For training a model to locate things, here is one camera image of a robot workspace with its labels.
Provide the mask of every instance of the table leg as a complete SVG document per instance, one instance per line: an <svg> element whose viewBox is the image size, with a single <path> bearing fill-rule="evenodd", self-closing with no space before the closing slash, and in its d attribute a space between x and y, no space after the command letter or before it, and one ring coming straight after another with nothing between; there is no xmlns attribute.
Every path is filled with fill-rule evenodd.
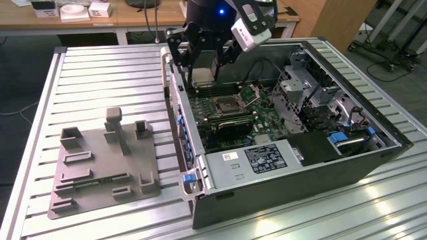
<svg viewBox="0 0 427 240"><path fill-rule="evenodd" d="M115 29L119 45L128 45L127 32L128 29L126 27Z"/></svg>
<svg viewBox="0 0 427 240"><path fill-rule="evenodd" d="M282 39L290 39L293 37L295 26L297 26L297 21L287 23L287 26L285 27L282 32L282 36L281 36Z"/></svg>

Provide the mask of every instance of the cable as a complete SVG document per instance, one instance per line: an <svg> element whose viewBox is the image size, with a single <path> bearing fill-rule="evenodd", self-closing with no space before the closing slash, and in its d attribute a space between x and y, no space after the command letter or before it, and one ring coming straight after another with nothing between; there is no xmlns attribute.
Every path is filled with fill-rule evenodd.
<svg viewBox="0 0 427 240"><path fill-rule="evenodd" d="M366 72L371 75L373 78L375 78L375 79L377 79L378 81L381 81L381 82L385 82L385 83L394 82L394 81L397 81L398 79L403 78L406 75L409 75L409 74L411 73L411 71L410 71L409 73L401 75L399 77L394 78L393 80L383 80L383 79L378 78L377 76L374 76L373 73L370 72L370 68L371 68L371 67L374 67L374 66L378 65L378 64L383 64L383 63L386 63L386 61L377 62L377 63L371 64L371 65L366 68Z"/></svg>
<svg viewBox="0 0 427 240"><path fill-rule="evenodd" d="M19 113L23 119L30 123L30 125L34 125L32 121L28 120L28 118L24 116L23 112Z"/></svg>
<svg viewBox="0 0 427 240"><path fill-rule="evenodd" d="M15 111L15 112L0 112L0 115L2 116L11 116L11 115L19 114L26 119L26 121L32 125L34 124L32 121L30 121L28 118L23 115L23 112L38 104L39 104L39 102L36 101L34 104L26 106L22 110Z"/></svg>
<svg viewBox="0 0 427 240"><path fill-rule="evenodd" d="M140 36L140 35L143 35L146 33L146 31L143 31L142 33L135 33L135 32L130 31L128 33Z"/></svg>
<svg viewBox="0 0 427 240"><path fill-rule="evenodd" d="M290 123L295 124L295 125L306 126L306 124L297 123L297 122L294 122L294 121L291 121L291 120L286 119L285 117L283 117L283 119L285 119L286 121L289 121Z"/></svg>
<svg viewBox="0 0 427 240"><path fill-rule="evenodd" d="M154 21L155 21L155 43L160 42L159 40L159 25L158 25L158 0L154 0Z"/></svg>
<svg viewBox="0 0 427 240"><path fill-rule="evenodd" d="M152 41L154 41L155 39L151 39L150 41L144 41L143 39L140 39L140 38L138 37L138 36L140 36L140 35L143 35L143 34L136 34L136 33L134 33L134 32L130 32L130 35L131 35L136 40L142 41L143 44L150 44L150 43L152 43Z"/></svg>
<svg viewBox="0 0 427 240"><path fill-rule="evenodd" d="M146 16L146 23L147 23L147 28L148 28L148 32L151 33L152 37L155 38L155 34L152 32L152 29L150 28L150 23L148 23L148 16L147 16L147 0L144 0L144 16Z"/></svg>
<svg viewBox="0 0 427 240"><path fill-rule="evenodd" d="M414 7L414 4L415 4L418 1L419 1L419 0L415 0L415 1L413 2L411 6L410 6L409 9L407 9L407 12L411 11L411 8ZM389 39L390 33L395 30L397 24L402 21L402 19L403 19L406 16L407 16L407 15L403 15L403 16L399 18L399 20L395 21L395 23L394 23L390 31L389 31L387 34L386 34L386 38L387 38L387 39Z"/></svg>
<svg viewBox="0 0 427 240"><path fill-rule="evenodd" d="M4 37L4 40L3 40L3 42L0 43L0 46L3 46L3 45L7 43L7 41L8 41L8 36Z"/></svg>
<svg viewBox="0 0 427 240"><path fill-rule="evenodd" d="M255 68L255 66L257 66L258 63L262 63L262 69L261 69L261 72L259 72L259 75L258 75L257 78L259 78L261 75L263 74L265 64L263 64L263 60L259 59L259 60L257 60L257 61L253 63L253 66L249 68L249 71L247 71L247 73L246 73L246 75L245 75L245 78L243 78L243 80L242 80L242 82L241 82L241 84L239 84L241 86L243 86L243 85L246 84L246 82L247 82L247 80L249 80L249 78L250 78L251 71L254 70L254 68Z"/></svg>
<svg viewBox="0 0 427 240"><path fill-rule="evenodd" d="M367 43L369 43L369 45L371 46L371 45L373 45L373 42L371 42L370 34L369 34L369 27L367 27L369 25L367 25L367 23L366 23L366 22L365 22L363 24L365 24L366 40L369 40L369 42L367 42L367 41L366 41L366 42L367 42Z"/></svg>
<svg viewBox="0 0 427 240"><path fill-rule="evenodd" d="M0 112L0 115L8 116L8 115L19 114L19 113L22 113L23 111L26 111L27 109L30 109L34 105L38 105L38 104L39 104L39 102L36 101L34 104L26 106L22 110L15 111L15 112Z"/></svg>

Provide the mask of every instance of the blue latch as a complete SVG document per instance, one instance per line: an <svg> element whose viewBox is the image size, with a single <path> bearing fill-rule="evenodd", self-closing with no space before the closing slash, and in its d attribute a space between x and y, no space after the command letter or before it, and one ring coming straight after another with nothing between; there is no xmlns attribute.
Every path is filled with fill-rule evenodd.
<svg viewBox="0 0 427 240"><path fill-rule="evenodd" d="M182 181L184 184L195 183L198 181L197 174L186 174L182 176Z"/></svg>
<svg viewBox="0 0 427 240"><path fill-rule="evenodd" d="M371 126L367 127L367 134L373 137L373 135L375 134L375 130Z"/></svg>
<svg viewBox="0 0 427 240"><path fill-rule="evenodd" d="M329 138L331 139L333 143L335 143L335 144L342 141L349 140L346 133L343 133L342 131L334 132Z"/></svg>

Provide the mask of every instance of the motherboard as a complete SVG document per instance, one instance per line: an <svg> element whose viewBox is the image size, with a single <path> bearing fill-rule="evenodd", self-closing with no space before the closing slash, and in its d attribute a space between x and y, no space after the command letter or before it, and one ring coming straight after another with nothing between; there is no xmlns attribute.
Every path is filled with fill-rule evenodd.
<svg viewBox="0 0 427 240"><path fill-rule="evenodd" d="M207 153L273 142L289 135L271 91L262 85L227 85L189 91Z"/></svg>

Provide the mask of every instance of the black cable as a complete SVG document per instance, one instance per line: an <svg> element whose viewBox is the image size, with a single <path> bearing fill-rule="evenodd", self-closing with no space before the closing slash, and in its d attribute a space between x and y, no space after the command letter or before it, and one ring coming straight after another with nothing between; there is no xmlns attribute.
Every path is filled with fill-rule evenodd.
<svg viewBox="0 0 427 240"><path fill-rule="evenodd" d="M247 71L247 73L246 73L246 75L245 75L245 78L243 78L242 82L239 83L241 86L242 86L242 85L246 83L246 81L249 80L250 74L251 74L251 71L253 71L255 65L257 65L258 63L263 62L263 61L269 62L269 63L274 66L274 68L279 71L279 73L281 73L282 75L286 75L286 73L282 71L282 69L281 69L281 67L278 66L278 64L275 64L270 59L262 57L262 58L259 58L259 59L253 63L253 66L249 68L249 71ZM261 72L261 74L258 75L258 78L259 78L261 75L263 74L263 71L265 71L265 65L262 66L262 72Z"/></svg>
<svg viewBox="0 0 427 240"><path fill-rule="evenodd" d="M3 46L3 44L7 43L7 41L8 41L8 36L4 37L4 40L3 40L3 42L0 43L0 46Z"/></svg>
<svg viewBox="0 0 427 240"><path fill-rule="evenodd" d="M299 112L303 111L303 108L307 106L307 104L309 104L309 102L310 102L310 99L314 97L314 95L315 95L315 93L318 92L321 86L322 86L322 84L321 84L321 82L319 82L318 85L315 86L313 92L310 93L309 97L306 98L305 102L302 103Z"/></svg>
<svg viewBox="0 0 427 240"><path fill-rule="evenodd" d="M154 0L155 43L159 43L158 0Z"/></svg>
<svg viewBox="0 0 427 240"><path fill-rule="evenodd" d="M350 110L350 114L349 114L349 120L347 120L347 125L351 126L351 123L353 123L353 118L354 118L354 113L355 112L362 112L363 111L363 108L362 107L358 107L358 106L354 106Z"/></svg>
<svg viewBox="0 0 427 240"><path fill-rule="evenodd" d="M405 54L405 52L407 51L407 48L410 47L415 37L419 35L422 29L425 28L427 24L427 13L425 14L425 16L422 17L422 22L418 24L417 28L413 30L407 40L405 41L405 44L402 46L401 52Z"/></svg>
<svg viewBox="0 0 427 240"><path fill-rule="evenodd" d="M297 123L297 122L294 122L294 121L290 121L290 120L286 119L285 117L283 117L283 119L285 119L286 121L289 121L290 123L295 124L295 125L306 126L306 124L301 124L301 123Z"/></svg>
<svg viewBox="0 0 427 240"><path fill-rule="evenodd" d="M134 33L134 32L130 32L130 35L131 35L136 40L142 41L143 44L150 44L150 43L152 43L154 40L155 40L155 39L151 39L150 41L144 41L143 39L140 39L140 38L138 37L138 36L142 35L142 34L136 34L136 33Z"/></svg>
<svg viewBox="0 0 427 240"><path fill-rule="evenodd" d="M411 11L411 8L414 7L414 4L418 2L419 0L415 0L414 2L413 2L413 4L411 4L411 6L409 7L409 9L407 9L407 12L410 12ZM390 31L387 32L387 34L386 34L386 38L389 39L389 35L390 35L390 33L395 30L395 27L397 27L397 24L402 21L402 19L406 17L406 15L403 15L401 18L399 18L399 20L398 21L395 21L395 23L394 23L394 25L393 25L393 27L391 27L391 29L390 29Z"/></svg>
<svg viewBox="0 0 427 240"><path fill-rule="evenodd" d="M148 32L151 33L152 37L155 38L155 34L152 32L152 29L150 28L150 23L148 23L148 16L147 16L147 0L144 0L144 16L146 16L146 22L147 22L147 28Z"/></svg>
<svg viewBox="0 0 427 240"><path fill-rule="evenodd" d="M367 37L366 40L369 40L369 42L367 41L366 42L369 43L369 45L373 45L373 42L370 39L370 34L369 34L369 27L367 27L369 25L366 22L363 24L365 24L365 32L366 32L366 37Z"/></svg>
<svg viewBox="0 0 427 240"><path fill-rule="evenodd" d="M278 0L273 0L274 7L273 7L273 18L275 22L278 22L278 15L279 15L279 9L278 9Z"/></svg>
<svg viewBox="0 0 427 240"><path fill-rule="evenodd" d="M386 63L386 61L377 62L377 63L371 64L371 65L366 68L366 72L367 72L367 73L371 75L371 77L375 78L378 81L385 82L385 83L390 83L390 82L394 82L394 81L397 81L398 79L403 78L406 75L409 75L409 74L411 73L411 72L409 72L409 73L401 75L399 77L394 78L393 80L383 80L383 79L381 79L381 78L378 78L377 76L373 75L373 73L370 72L370 68L371 68L373 66L378 65L378 64L385 64L385 63Z"/></svg>
<svg viewBox="0 0 427 240"><path fill-rule="evenodd" d="M258 63L262 63L262 69L261 69L261 72L259 72L259 75L258 75L257 78L259 78L261 75L263 74L265 64L263 64L263 59L259 59L259 60L257 60L257 61L253 63L253 66L249 68L249 71L247 71L247 73L246 73L246 75L245 75L245 78L243 78L243 80L242 80L242 82L241 82L241 84L239 84L241 86L243 86L243 85L246 84L246 82L247 82L247 80L249 80L249 78L250 78L250 74L251 74L251 72L253 72L253 70L254 70L254 68L255 68L255 66L257 66Z"/></svg>

